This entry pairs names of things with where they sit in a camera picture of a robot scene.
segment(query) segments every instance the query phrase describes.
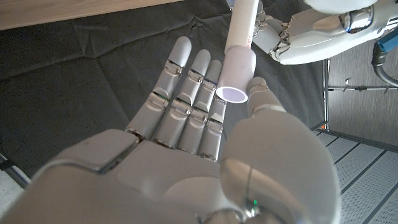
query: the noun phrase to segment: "wooden surface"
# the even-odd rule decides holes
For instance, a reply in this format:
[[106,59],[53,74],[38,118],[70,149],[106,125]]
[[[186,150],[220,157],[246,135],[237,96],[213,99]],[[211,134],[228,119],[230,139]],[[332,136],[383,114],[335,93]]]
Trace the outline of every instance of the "wooden surface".
[[0,0],[0,30],[181,0]]

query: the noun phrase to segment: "wrinkled black fabric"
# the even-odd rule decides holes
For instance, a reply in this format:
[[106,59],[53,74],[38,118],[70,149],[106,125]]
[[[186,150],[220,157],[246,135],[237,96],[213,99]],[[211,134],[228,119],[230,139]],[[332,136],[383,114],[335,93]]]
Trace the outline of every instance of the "wrinkled black fabric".
[[[264,7],[288,22],[306,6],[264,0]],[[200,49],[223,61],[230,19],[224,0],[186,0],[0,31],[1,153],[31,177],[62,149],[105,129],[124,129],[178,37],[192,41],[187,68]],[[252,49],[255,76],[267,80],[286,110],[308,127],[322,121],[322,64],[281,65]],[[246,117],[246,104],[228,104],[225,136]]]

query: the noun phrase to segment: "robotic arm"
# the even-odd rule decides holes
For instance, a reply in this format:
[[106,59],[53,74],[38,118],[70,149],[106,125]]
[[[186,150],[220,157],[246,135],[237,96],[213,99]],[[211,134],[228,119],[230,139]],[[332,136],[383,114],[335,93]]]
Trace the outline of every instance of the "robotic arm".
[[281,64],[323,60],[398,25],[396,1],[306,2],[314,9],[293,15],[288,24],[264,11],[257,15],[253,42]]
[[337,223],[328,151],[264,79],[246,85],[250,118],[215,162],[226,108],[215,91],[220,73],[231,70],[199,51],[172,101],[190,50],[188,38],[177,40],[126,131],[62,151],[1,223]]

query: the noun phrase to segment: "white robotic arm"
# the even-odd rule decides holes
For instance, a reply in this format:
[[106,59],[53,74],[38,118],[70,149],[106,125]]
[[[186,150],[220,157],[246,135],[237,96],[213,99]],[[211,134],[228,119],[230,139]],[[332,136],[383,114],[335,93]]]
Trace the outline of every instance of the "white robotic arm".
[[321,12],[300,12],[288,24],[265,15],[264,11],[257,16],[258,32],[253,42],[281,64],[323,60],[376,39],[398,25],[396,1],[307,2]]

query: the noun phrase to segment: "metal rod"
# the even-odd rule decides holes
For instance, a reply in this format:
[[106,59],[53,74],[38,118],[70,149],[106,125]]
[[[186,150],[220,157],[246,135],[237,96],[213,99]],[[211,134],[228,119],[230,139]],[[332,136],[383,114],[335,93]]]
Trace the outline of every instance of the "metal rod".
[[325,129],[329,129],[329,60],[322,61],[323,75],[323,109],[325,111]]
[[[0,154],[0,163],[6,161],[7,159]],[[20,187],[23,189],[30,183],[30,180],[27,177],[24,177],[20,171],[17,170],[15,166],[12,166],[6,170],[4,170],[9,177],[11,177]]]
[[356,90],[356,91],[363,91],[363,90],[398,90],[397,87],[391,86],[351,86],[351,87],[340,87],[340,86],[329,86],[329,91],[343,91],[346,90]]

